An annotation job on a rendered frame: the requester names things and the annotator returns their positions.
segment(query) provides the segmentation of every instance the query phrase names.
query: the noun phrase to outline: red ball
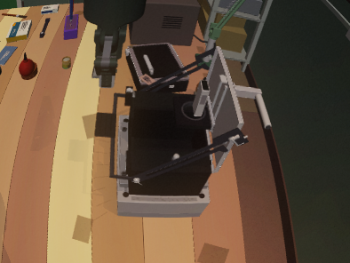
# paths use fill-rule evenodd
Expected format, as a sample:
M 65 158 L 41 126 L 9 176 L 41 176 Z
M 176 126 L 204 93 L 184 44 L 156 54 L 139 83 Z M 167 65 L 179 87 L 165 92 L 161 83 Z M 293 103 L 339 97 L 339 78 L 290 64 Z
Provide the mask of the red ball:
M 20 63 L 20 74 L 22 76 L 29 76 L 34 71 L 34 67 L 35 66 L 33 60 L 28 60 L 25 56 L 25 59 Z

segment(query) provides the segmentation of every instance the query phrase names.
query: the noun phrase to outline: shelf board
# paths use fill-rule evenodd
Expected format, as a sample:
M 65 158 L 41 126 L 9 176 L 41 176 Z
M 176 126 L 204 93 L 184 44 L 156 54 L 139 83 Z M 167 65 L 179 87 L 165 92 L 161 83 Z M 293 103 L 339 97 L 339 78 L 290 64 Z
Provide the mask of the shelf board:
M 240 61 L 240 62 L 245 62 L 246 61 L 246 55 L 247 53 L 245 52 L 244 48 L 242 49 L 242 52 L 238 53 L 238 52 L 231 52 L 231 51 L 225 51 L 222 50 L 225 59 L 227 60 L 236 60 L 236 61 Z
M 212 4 L 214 3 L 214 0 L 207 0 L 209 5 L 212 7 Z M 221 8 L 219 7 L 217 9 L 217 12 L 218 13 L 227 13 L 228 9 L 227 8 Z M 248 14 L 248 13 L 245 13 L 245 12 L 236 12 L 234 14 L 234 16 L 236 18 L 241 18 L 241 19 L 246 19 L 246 20 L 252 20 L 252 21 L 256 21 L 256 22 L 261 22 L 261 18 L 260 18 L 260 15 L 256 16 L 256 15 L 252 15 L 252 14 Z

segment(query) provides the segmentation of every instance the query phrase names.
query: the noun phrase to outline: vent slot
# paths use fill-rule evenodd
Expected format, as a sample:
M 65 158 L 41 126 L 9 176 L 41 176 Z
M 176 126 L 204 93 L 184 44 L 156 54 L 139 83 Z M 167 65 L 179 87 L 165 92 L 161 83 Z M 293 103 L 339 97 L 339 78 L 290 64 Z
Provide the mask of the vent slot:
M 181 29 L 183 17 L 163 16 L 162 28 Z

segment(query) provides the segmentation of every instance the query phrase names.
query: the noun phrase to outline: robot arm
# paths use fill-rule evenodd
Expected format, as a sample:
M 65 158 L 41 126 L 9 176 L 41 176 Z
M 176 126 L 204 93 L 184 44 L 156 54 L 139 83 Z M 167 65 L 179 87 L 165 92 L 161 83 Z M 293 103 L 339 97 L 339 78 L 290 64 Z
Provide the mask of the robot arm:
M 96 60 L 92 77 L 99 78 L 100 87 L 114 86 L 127 25 L 140 19 L 145 7 L 146 0 L 84 0 L 84 17 L 98 26 L 95 31 Z

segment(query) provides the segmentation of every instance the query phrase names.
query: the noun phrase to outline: green metal rod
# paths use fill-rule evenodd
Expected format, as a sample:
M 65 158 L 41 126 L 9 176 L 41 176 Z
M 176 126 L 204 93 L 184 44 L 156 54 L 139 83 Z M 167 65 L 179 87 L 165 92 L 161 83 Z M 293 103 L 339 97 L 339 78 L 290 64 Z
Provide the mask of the green metal rod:
M 231 19 L 231 17 L 236 13 L 238 9 L 240 9 L 241 5 L 245 2 L 245 0 L 238 0 L 234 5 L 230 8 L 230 10 L 225 14 L 225 16 L 220 20 L 217 25 L 217 29 L 222 29 L 226 23 Z

